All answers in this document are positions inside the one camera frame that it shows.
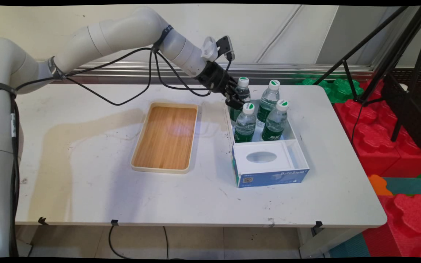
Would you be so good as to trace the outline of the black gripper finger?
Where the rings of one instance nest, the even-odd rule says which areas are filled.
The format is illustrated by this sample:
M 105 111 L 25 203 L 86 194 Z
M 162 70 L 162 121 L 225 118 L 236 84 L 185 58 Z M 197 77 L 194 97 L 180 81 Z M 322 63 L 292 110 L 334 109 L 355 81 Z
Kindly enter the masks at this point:
M 239 98 L 238 94 L 225 94 L 225 104 L 235 110 L 242 110 L 244 101 Z
M 238 83 L 235 81 L 227 81 L 224 84 L 222 84 L 222 93 L 225 94 L 236 94 L 236 88 Z

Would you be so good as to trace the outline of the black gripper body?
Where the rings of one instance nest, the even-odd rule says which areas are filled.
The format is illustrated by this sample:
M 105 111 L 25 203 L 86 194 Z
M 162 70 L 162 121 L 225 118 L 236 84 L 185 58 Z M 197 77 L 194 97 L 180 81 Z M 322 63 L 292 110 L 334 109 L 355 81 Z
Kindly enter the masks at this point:
M 218 63 L 207 61 L 196 80 L 214 93 L 226 94 L 230 91 L 231 77 Z

